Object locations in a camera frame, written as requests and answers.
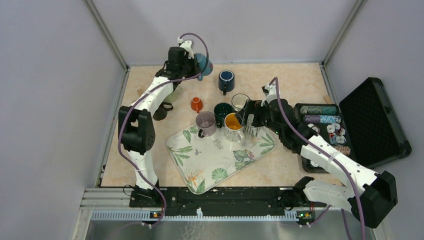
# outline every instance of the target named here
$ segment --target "white tray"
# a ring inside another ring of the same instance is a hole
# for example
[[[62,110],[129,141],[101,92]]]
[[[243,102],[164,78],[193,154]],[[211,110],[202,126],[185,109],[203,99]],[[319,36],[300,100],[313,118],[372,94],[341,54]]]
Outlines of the white tray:
[[[199,138],[198,132],[194,124],[166,142],[179,173],[194,194],[215,187],[276,147],[276,141],[264,127],[259,129],[257,137],[247,139],[245,145],[226,140],[222,128],[204,138]]]

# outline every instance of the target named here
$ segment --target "purple mug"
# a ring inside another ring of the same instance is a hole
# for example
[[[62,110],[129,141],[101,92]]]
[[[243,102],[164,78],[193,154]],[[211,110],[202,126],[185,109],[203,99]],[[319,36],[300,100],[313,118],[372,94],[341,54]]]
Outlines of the purple mug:
[[[204,111],[197,115],[196,124],[199,128],[198,137],[212,136],[217,130],[215,115],[210,111]]]

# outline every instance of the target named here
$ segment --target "small orange cup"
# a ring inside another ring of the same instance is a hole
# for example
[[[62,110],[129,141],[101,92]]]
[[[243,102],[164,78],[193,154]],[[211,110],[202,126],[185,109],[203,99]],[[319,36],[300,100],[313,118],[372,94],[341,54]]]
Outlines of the small orange cup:
[[[191,100],[191,109],[193,109],[194,111],[196,111],[197,113],[200,112],[200,110],[202,110],[203,108],[203,102],[200,98],[198,97],[194,97]]]

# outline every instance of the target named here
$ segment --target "table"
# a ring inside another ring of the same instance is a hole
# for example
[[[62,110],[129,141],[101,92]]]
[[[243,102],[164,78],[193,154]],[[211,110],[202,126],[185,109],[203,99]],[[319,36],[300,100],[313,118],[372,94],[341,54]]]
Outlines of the table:
[[[131,67],[122,105],[129,106],[140,96],[139,89],[147,89],[155,73],[162,66]],[[234,90],[223,96],[218,89],[218,75],[222,70],[232,70],[235,74]],[[296,103],[325,103],[323,96],[327,90],[318,63],[273,63],[273,64],[217,64],[211,75],[182,82],[181,94],[173,103],[174,109],[161,121],[154,121],[156,140],[152,148],[153,167],[162,187],[183,187],[185,183],[166,149],[167,140],[184,128],[195,123],[197,113],[190,107],[191,99],[200,97],[204,107],[202,111],[213,112],[214,106],[221,102],[230,103],[238,93],[247,94],[252,100],[262,100],[262,86],[274,77],[279,79],[280,96],[294,106]],[[117,149],[118,127],[116,127],[110,148],[102,187],[134,186],[136,174],[133,167],[123,159]],[[327,173],[308,173],[302,169],[300,157],[285,149],[283,144],[257,162],[223,181],[218,187],[264,187],[293,186],[302,177],[340,184]]]

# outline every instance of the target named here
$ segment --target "dark green mug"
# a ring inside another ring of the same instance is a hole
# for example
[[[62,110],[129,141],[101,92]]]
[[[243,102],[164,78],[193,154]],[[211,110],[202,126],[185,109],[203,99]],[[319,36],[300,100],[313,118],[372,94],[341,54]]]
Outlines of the dark green mug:
[[[213,113],[215,114],[216,127],[221,128],[224,125],[225,117],[230,113],[235,113],[233,106],[226,102],[221,102],[215,105]]]

